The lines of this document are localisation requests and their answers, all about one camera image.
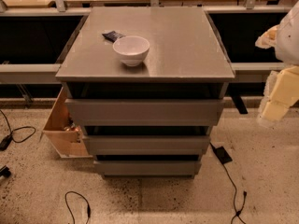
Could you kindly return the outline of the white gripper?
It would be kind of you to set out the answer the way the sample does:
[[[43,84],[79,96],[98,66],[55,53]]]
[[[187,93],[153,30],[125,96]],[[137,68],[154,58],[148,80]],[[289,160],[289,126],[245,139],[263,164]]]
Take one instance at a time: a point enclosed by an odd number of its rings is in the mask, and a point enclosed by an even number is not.
[[[264,85],[257,122],[270,128],[280,121],[299,100],[299,67],[290,66],[280,72],[271,71]]]

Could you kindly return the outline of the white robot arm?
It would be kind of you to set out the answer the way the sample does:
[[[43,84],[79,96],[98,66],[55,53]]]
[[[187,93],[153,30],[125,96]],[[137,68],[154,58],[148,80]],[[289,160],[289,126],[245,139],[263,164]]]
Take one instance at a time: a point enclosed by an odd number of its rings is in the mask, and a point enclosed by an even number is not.
[[[287,67],[272,71],[266,80],[259,106],[258,123],[271,127],[283,119],[290,107],[299,101],[299,2],[279,25],[264,32],[255,42],[261,49],[275,49],[276,58]]]

